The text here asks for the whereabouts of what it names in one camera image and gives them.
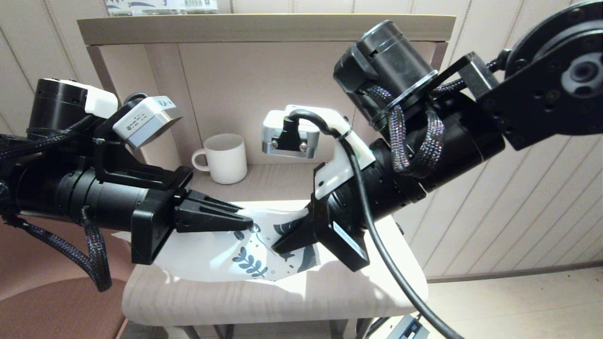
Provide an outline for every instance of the shelf board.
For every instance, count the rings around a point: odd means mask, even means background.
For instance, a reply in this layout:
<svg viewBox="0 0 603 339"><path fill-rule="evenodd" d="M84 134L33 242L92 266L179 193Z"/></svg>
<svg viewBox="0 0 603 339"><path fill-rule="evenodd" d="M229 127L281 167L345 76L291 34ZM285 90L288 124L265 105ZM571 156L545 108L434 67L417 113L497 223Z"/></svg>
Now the shelf board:
<svg viewBox="0 0 603 339"><path fill-rule="evenodd" d="M411 41L448 41L455 16L415 14L206 14L78 20L87 45L356 41L384 20Z"/></svg>
<svg viewBox="0 0 603 339"><path fill-rule="evenodd" d="M225 201L309 200L317 165L247 165L245 179L232 185L216 183L208 172L195 170L191 188Z"/></svg>

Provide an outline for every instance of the floor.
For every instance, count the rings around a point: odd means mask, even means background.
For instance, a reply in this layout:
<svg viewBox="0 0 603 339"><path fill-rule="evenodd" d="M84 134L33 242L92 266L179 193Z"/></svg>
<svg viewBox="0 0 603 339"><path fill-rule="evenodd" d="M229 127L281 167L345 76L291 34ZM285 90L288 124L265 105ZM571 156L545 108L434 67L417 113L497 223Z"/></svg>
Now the floor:
<svg viewBox="0 0 603 339"><path fill-rule="evenodd" d="M429 306L467 339L603 338L603 267L429 285ZM400 317L371 339L386 339ZM424 320L429 339L443 338ZM203 339L218 339L197 326ZM328 322L235 326L235 339L330 339ZM188 339L179 328L130 322L121 339Z"/></svg>

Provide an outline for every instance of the wall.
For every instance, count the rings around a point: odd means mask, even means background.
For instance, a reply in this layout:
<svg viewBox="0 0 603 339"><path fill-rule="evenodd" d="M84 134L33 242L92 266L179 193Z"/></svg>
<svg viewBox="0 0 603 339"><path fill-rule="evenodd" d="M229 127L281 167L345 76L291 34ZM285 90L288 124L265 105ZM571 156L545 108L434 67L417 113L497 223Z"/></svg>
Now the wall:
<svg viewBox="0 0 603 339"><path fill-rule="evenodd" d="M458 16L444 66L484 60L569 0L219 0L221 13L415 13ZM99 86L76 19L100 0L23 0L0 12L0 133L23 135L38 78ZM600 136L556 136L501 155L395 214L429 277L603 260Z"/></svg>

